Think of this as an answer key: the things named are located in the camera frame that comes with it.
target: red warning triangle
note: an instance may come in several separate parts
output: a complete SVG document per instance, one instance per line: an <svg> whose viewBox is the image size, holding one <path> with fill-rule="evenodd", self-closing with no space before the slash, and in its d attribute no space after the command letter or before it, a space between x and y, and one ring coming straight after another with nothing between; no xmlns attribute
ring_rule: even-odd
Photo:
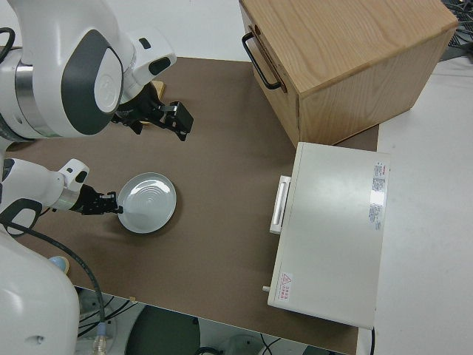
<svg viewBox="0 0 473 355"><path fill-rule="evenodd" d="M286 283L290 283L292 280L289 278L288 275L282 274L282 284L285 285Z"/></svg>

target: white drawer handle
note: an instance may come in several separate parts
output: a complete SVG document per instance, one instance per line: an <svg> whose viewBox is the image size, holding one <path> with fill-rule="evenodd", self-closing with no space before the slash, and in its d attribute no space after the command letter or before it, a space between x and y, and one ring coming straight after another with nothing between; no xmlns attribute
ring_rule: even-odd
<svg viewBox="0 0 473 355"><path fill-rule="evenodd" d="M273 217L269 231L274 234L281 234L282 220L286 209L287 194L289 192L290 177L281 176L279 178L279 187L274 201Z"/></svg>

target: white plate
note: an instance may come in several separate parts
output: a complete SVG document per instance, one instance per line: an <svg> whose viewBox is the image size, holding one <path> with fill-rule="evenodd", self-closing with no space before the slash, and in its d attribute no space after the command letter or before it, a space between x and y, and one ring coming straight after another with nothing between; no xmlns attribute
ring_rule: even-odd
<svg viewBox="0 0 473 355"><path fill-rule="evenodd" d="M118 214L121 224L134 233L151 233L164 226L176 208L176 190L166 176L146 172L132 178L121 189Z"/></svg>

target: white box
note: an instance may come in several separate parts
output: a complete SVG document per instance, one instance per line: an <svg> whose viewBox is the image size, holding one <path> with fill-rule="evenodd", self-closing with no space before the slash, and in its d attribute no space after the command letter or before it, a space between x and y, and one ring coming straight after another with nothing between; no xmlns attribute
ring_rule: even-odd
<svg viewBox="0 0 473 355"><path fill-rule="evenodd" d="M371 329L389 155L299 143L268 305Z"/></svg>

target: cable connector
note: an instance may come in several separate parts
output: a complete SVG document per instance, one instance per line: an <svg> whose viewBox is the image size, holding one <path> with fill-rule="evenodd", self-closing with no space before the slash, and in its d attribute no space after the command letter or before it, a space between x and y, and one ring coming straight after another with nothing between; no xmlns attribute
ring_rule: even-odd
<svg viewBox="0 0 473 355"><path fill-rule="evenodd" d="M98 323L92 355L106 355L106 324L103 322Z"/></svg>

